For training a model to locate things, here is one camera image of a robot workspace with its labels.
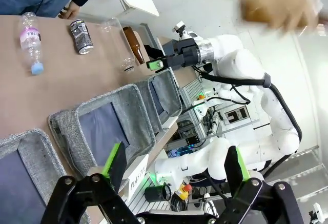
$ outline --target white wall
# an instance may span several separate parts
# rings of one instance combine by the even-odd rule
[[[305,63],[295,44],[295,37],[264,33],[254,25],[242,25],[238,0],[153,0],[160,17],[148,22],[154,36],[177,39],[172,28],[182,20],[189,30],[203,37],[236,34],[255,54],[272,77],[303,131],[299,150],[315,146],[317,114],[312,102],[312,88]]]

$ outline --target screw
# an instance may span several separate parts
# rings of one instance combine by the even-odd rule
[[[279,184],[279,189],[281,189],[281,190],[285,190],[285,186],[284,186],[284,184]]]
[[[137,217],[138,221],[141,223],[141,224],[145,224],[146,221],[145,219],[143,219],[142,217]]]
[[[253,184],[254,186],[258,186],[260,183],[259,183],[257,180],[253,179],[253,180],[252,180],[252,184]]]
[[[72,180],[70,178],[65,179],[65,184],[70,185],[72,183]]]
[[[92,181],[93,182],[98,182],[98,181],[100,181],[100,177],[98,175],[95,175],[95,176],[92,177]]]
[[[214,224],[215,223],[215,221],[216,221],[216,219],[214,219],[214,218],[212,218],[212,219],[209,219],[209,224]]]

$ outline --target brown object in hand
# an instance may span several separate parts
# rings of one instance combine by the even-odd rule
[[[131,27],[124,27],[123,28],[124,34],[128,39],[129,45],[133,51],[133,54],[135,55],[135,57],[138,59],[140,64],[144,64],[145,63],[145,59],[142,56],[142,53],[140,51],[140,44],[132,30]]]
[[[240,3],[241,18],[247,22],[255,23],[270,23],[270,17],[268,13],[263,9],[255,6],[252,3],[241,1]],[[320,11],[318,14],[319,24],[328,24],[328,16],[326,13]],[[306,22],[304,19],[298,24],[298,28],[303,29],[306,27]]]

